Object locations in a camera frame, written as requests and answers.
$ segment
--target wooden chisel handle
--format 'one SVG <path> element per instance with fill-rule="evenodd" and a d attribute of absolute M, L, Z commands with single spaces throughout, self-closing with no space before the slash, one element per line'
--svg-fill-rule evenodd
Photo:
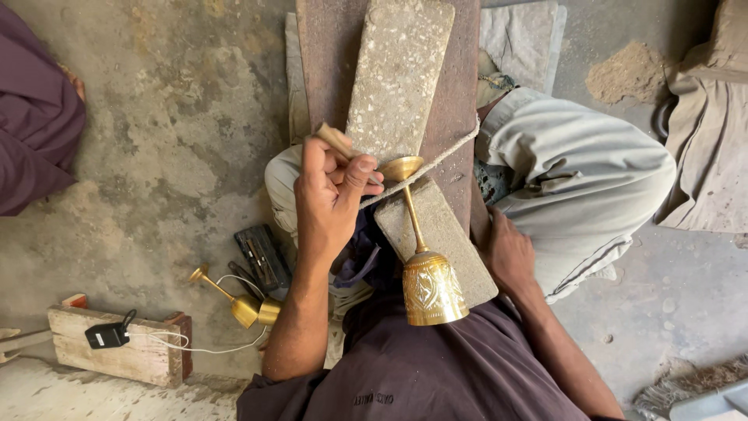
<path fill-rule="evenodd" d="M 316 135 L 330 144 L 336 151 L 340 152 L 341 155 L 343 155 L 348 161 L 352 160 L 353 158 L 356 158 L 359 155 L 362 155 L 361 152 L 357 152 L 352 150 L 351 148 L 346 145 L 343 140 L 338 136 L 338 131 L 333 130 L 332 127 L 328 126 L 327 123 L 322 122 L 319 125 L 319 128 L 317 128 Z M 384 184 L 382 184 L 379 180 L 377 180 L 374 177 L 374 174 L 369 174 L 369 179 L 373 181 L 375 184 L 384 187 Z"/>

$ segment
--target foot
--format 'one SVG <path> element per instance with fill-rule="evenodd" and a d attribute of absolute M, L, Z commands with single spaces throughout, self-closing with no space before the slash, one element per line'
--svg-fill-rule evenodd
<path fill-rule="evenodd" d="M 67 68 L 64 64 L 57 63 L 58 66 L 62 69 L 62 71 L 65 73 L 65 76 L 67 76 L 67 79 L 70 80 L 70 83 L 73 84 L 73 87 L 76 89 L 76 92 L 78 93 L 78 96 L 81 98 L 83 103 L 86 102 L 86 85 L 83 83 L 82 80 L 78 79 L 78 77 L 70 71 L 70 69 Z"/>

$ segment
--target light grey pants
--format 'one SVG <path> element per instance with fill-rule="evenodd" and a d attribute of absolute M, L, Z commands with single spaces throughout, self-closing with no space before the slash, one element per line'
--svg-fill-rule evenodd
<path fill-rule="evenodd" d="M 675 180 L 670 153 L 634 125 L 529 88 L 491 110 L 476 155 L 525 176 L 497 206 L 532 239 L 549 303 L 623 255 Z"/>

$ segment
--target black charger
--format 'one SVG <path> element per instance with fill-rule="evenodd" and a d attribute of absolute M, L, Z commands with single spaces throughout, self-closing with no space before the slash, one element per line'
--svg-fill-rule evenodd
<path fill-rule="evenodd" d="M 119 348 L 130 342 L 127 326 L 136 314 L 137 310 L 132 309 L 120 323 L 97 324 L 86 329 L 86 339 L 91 349 Z"/>

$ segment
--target broom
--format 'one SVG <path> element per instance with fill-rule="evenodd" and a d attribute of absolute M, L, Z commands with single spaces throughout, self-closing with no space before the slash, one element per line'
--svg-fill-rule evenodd
<path fill-rule="evenodd" d="M 748 379 L 748 354 L 680 378 L 660 379 L 634 399 L 634 407 L 649 420 L 669 420 L 673 405 L 720 391 L 744 379 Z"/>

